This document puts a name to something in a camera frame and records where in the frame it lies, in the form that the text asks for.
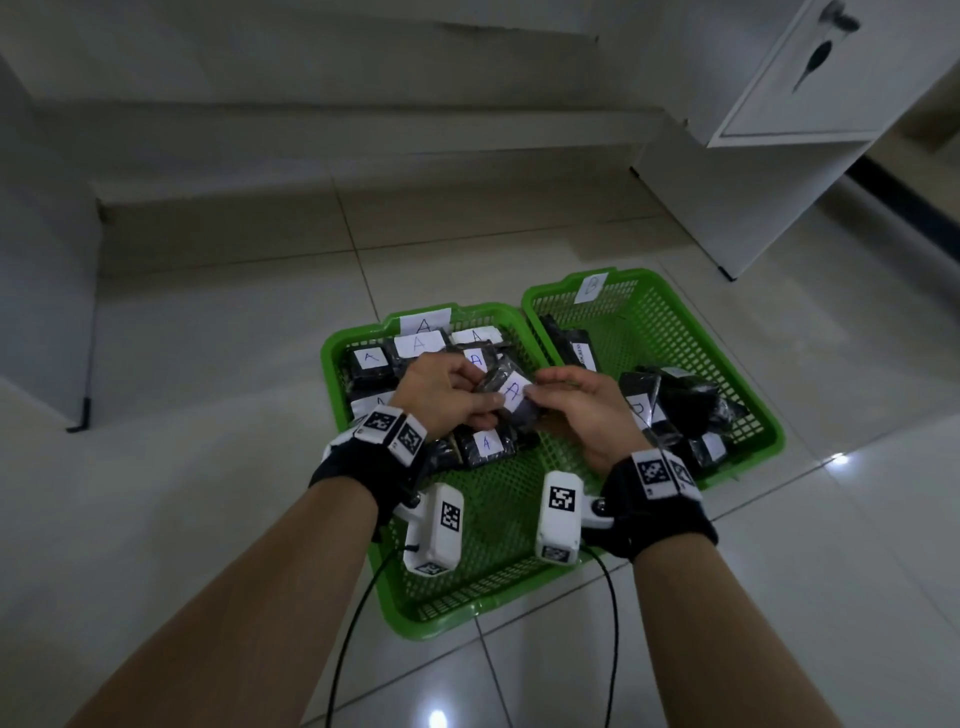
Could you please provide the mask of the person's right hand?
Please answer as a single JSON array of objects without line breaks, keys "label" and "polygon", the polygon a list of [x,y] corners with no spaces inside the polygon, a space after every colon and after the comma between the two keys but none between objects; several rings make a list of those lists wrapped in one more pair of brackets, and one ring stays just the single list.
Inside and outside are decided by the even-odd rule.
[{"label": "person's right hand", "polygon": [[576,443],[586,465],[600,478],[629,456],[654,448],[634,419],[618,383],[601,373],[600,392],[547,389],[530,392],[526,397],[549,410],[541,427],[556,436]]}]

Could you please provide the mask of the green plastic basket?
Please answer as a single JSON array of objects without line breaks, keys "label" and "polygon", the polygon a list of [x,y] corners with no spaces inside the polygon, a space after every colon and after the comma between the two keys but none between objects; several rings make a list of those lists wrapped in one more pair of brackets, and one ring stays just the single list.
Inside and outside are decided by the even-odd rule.
[{"label": "green plastic basket", "polygon": [[[444,303],[432,310],[443,309],[451,310],[453,332],[483,325],[497,327],[518,353],[528,375],[549,366],[546,352],[521,310],[493,301],[464,307]],[[337,330],[326,338],[320,362],[338,430],[345,430],[354,419],[348,403],[347,349],[384,345],[401,334],[402,316],[429,311],[394,313],[382,322]],[[433,639],[561,575],[560,566],[535,557],[542,488],[546,474],[554,470],[582,478],[584,491],[599,490],[598,479],[589,473],[579,451],[568,441],[546,434],[540,435],[536,446],[504,462],[438,474],[424,483],[439,480],[462,492],[462,559],[452,572],[436,577],[414,575],[400,559],[387,566],[375,588],[383,618],[394,633],[413,641]],[[396,517],[380,529],[367,552],[372,570],[403,546],[406,531],[407,525]]]},{"label": "green plastic basket", "polygon": [[[584,276],[608,272],[593,302],[573,300]],[[634,365],[676,366],[717,383],[722,394],[749,409],[727,441],[728,459],[697,478],[702,491],[732,480],[778,456],[786,446],[780,422],[726,356],[669,283],[648,269],[604,268],[570,273],[561,281],[535,285],[522,295],[521,309],[553,364],[562,364],[539,316],[552,315],[562,328],[588,332],[602,373],[620,375]]]}]

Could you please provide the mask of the person's left forearm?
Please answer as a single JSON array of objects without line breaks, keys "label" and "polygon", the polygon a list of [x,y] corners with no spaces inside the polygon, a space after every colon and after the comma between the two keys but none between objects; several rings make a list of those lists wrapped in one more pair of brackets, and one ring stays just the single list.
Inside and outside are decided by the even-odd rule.
[{"label": "person's left forearm", "polygon": [[136,650],[66,728],[299,728],[378,521],[319,481]]}]

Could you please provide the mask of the white furniture panel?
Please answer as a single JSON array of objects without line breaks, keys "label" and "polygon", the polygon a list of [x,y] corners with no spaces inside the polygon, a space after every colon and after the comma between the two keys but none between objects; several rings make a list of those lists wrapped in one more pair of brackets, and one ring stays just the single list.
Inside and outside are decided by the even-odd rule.
[{"label": "white furniture panel", "polygon": [[78,424],[90,397],[103,227],[0,54],[0,382]]}]

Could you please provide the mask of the black cabinet key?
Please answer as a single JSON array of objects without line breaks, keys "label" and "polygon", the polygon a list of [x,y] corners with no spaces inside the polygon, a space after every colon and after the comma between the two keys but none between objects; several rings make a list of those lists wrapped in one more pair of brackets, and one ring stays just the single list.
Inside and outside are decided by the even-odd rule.
[{"label": "black cabinet key", "polygon": [[795,82],[791,93],[796,93],[804,82],[812,73],[818,70],[830,57],[834,49],[834,42],[831,39],[826,39],[819,43],[816,48],[810,54],[805,67],[803,68],[800,76]]}]

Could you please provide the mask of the black labelled packet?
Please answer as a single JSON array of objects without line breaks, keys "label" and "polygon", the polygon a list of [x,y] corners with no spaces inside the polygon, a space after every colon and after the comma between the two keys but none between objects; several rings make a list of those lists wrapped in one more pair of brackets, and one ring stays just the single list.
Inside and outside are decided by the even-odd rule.
[{"label": "black labelled packet", "polygon": [[726,439],[714,432],[705,432],[692,438],[681,438],[670,452],[678,456],[695,479],[716,472],[729,459]]},{"label": "black labelled packet", "polygon": [[580,366],[599,373],[594,345],[590,334],[584,329],[562,328],[550,314],[541,314],[538,321],[564,365]]},{"label": "black labelled packet", "polygon": [[731,434],[749,409],[722,394],[720,386],[677,367],[655,367],[660,377],[657,402],[669,422],[688,439]]},{"label": "black labelled packet", "polygon": [[656,371],[628,370],[620,374],[618,386],[634,419],[642,430],[666,420],[659,405],[662,376]]},{"label": "black labelled packet", "polygon": [[531,384],[521,365],[510,355],[503,354],[474,391],[502,395],[504,402],[496,410],[499,420],[518,431],[530,430],[544,414],[544,410],[525,394],[525,389]]}]

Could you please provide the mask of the white cabinet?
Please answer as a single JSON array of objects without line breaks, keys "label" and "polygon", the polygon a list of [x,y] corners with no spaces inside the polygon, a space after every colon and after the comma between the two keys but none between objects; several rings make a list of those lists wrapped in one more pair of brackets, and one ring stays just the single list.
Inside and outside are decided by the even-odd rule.
[{"label": "white cabinet", "polygon": [[735,281],[960,61],[960,0],[661,0],[632,165]]}]

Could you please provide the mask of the person's right forearm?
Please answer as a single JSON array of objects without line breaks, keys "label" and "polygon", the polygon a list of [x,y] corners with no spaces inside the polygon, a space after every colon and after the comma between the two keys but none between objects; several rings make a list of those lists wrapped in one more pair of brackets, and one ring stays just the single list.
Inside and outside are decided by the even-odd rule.
[{"label": "person's right forearm", "polygon": [[662,540],[632,564],[670,728],[841,728],[706,537]]}]

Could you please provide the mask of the person's left hand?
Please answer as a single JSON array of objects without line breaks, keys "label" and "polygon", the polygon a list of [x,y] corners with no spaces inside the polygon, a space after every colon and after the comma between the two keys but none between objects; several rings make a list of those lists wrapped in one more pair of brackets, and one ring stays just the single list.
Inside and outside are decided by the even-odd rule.
[{"label": "person's left hand", "polygon": [[441,432],[441,354],[425,353],[414,359],[390,398],[390,407],[413,416],[434,441],[450,433]]}]

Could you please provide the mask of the pile of black packets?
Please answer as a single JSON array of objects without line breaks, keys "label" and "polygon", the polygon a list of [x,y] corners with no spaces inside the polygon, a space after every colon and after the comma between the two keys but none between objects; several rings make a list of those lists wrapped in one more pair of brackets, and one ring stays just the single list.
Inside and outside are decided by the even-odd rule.
[{"label": "pile of black packets", "polygon": [[[510,346],[502,330],[491,324],[454,331],[446,334],[444,341],[447,349],[465,354],[482,371],[490,369],[494,361],[504,363],[506,358],[520,362],[519,353]],[[346,349],[342,357],[346,370],[344,390],[353,423],[375,407],[389,404],[409,363],[399,353],[395,338]],[[506,420],[500,420],[496,429],[490,431],[462,425],[431,445],[425,473],[475,470],[532,451],[541,442],[538,432],[518,429]]]}]

